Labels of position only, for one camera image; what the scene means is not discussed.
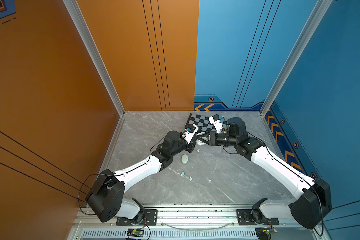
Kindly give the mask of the white earbud case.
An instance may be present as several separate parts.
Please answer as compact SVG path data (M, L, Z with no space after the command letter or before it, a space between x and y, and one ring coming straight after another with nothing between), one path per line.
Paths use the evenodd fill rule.
M202 142L201 140L196 140L196 143L197 143L197 145L199 145L199 146L203 146L203 145L205 145L205 143L204 143L204 142Z
M189 157L188 155L182 155L181 156L181 162L185 165L188 163Z

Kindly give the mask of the white earbud case front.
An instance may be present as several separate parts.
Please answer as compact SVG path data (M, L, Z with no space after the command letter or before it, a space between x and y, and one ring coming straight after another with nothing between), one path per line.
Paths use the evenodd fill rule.
M203 145L205 145L205 143L204 143L204 142L202 142L201 140L196 140L196 143L197 143L197 145L199 145L199 146L203 146Z

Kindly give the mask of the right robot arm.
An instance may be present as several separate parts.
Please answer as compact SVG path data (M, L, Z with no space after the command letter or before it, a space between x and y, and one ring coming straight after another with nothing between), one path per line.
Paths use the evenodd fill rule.
M280 159L262 139L247 131L242 119L229 119L224 130L219 129L221 125L215 131L198 133L197 140L209 146L234 147L237 155L264 169L293 196L257 201L251 210L252 222L263 225L270 219L293 219L309 230L323 225L324 217L332 210L331 188L326 181L315 180Z

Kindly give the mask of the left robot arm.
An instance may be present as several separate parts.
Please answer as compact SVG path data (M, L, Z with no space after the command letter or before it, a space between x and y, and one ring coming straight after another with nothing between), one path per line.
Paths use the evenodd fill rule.
M167 168L175 155L182 151L191 153L196 145L196 134L197 131L169 131L141 162L123 170L111 172L106 169L99 173L86 196L87 204L99 220L105 223L117 217L141 223L145 217L145 208L134 198L126 199L124 193L145 178Z

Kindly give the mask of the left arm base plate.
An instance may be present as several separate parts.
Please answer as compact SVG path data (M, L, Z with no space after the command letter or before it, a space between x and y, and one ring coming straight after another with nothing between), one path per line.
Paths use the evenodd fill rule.
M143 210L132 220L127 218L117 218L117 226L155 226L157 224L158 210Z

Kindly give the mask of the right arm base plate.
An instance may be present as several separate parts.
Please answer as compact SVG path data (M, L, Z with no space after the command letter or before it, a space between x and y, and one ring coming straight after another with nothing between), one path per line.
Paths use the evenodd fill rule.
M259 210L252 209L238 209L236 210L237 219L240 226L254 226L254 225L279 225L279 219L267 219Z

